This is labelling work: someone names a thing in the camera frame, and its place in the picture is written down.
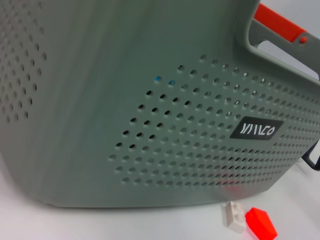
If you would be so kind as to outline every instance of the black handle part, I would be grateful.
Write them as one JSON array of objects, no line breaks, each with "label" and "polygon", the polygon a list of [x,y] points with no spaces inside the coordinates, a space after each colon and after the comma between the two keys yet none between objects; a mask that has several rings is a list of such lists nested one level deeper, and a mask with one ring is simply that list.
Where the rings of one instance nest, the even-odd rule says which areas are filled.
[{"label": "black handle part", "polygon": [[301,158],[310,166],[310,168],[312,168],[313,170],[316,170],[316,171],[320,171],[320,157],[316,161],[316,164],[314,164],[314,162],[311,161],[311,159],[310,159],[310,154],[314,150],[317,143],[318,143],[318,141],[316,141],[316,143],[313,144],[312,147],[310,147],[310,149],[308,151],[306,151],[305,154],[303,154],[303,156]]}]

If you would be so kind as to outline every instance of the red plastic piece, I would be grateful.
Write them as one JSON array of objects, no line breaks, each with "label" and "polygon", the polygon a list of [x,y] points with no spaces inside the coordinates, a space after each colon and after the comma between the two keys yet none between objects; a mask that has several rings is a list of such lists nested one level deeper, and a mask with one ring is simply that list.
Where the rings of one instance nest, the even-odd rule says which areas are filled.
[{"label": "red plastic piece", "polygon": [[299,39],[299,43],[301,44],[305,44],[307,42],[308,38],[306,36],[302,36],[300,39]]},{"label": "red plastic piece", "polygon": [[245,214],[245,220],[259,240],[272,240],[278,235],[265,211],[253,207]]},{"label": "red plastic piece", "polygon": [[302,33],[306,32],[303,28],[261,3],[255,12],[254,19],[291,43],[293,43]]}]

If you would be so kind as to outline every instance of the white surface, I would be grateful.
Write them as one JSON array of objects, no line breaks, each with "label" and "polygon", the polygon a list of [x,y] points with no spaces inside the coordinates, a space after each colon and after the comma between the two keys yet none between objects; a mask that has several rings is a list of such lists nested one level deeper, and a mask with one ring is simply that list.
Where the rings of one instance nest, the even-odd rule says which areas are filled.
[{"label": "white surface", "polygon": [[[320,1],[262,2],[320,37]],[[227,228],[223,203],[149,209],[59,209],[26,199],[12,185],[3,164],[0,169],[1,240],[255,239],[247,231],[238,234]],[[239,202],[246,211],[251,207],[267,211],[279,240],[319,239],[319,182],[320,173],[300,162],[270,190]]]},{"label": "white surface", "polygon": [[225,206],[226,223],[229,229],[243,233],[246,228],[245,210],[241,203],[230,201]]}]

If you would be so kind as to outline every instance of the white block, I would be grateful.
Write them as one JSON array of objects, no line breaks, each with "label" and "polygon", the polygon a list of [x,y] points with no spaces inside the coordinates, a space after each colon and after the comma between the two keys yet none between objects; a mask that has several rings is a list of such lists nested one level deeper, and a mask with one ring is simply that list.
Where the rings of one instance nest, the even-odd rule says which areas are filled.
[{"label": "white block", "polygon": [[225,207],[228,228],[241,234],[247,229],[244,208],[240,203],[230,201]]}]

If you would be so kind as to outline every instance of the logo label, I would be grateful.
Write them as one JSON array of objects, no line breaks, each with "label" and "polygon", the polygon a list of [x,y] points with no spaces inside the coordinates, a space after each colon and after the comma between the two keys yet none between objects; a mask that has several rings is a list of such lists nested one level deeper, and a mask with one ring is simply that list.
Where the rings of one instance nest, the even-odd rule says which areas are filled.
[{"label": "logo label", "polygon": [[244,116],[231,134],[231,139],[269,140],[284,121]]}]

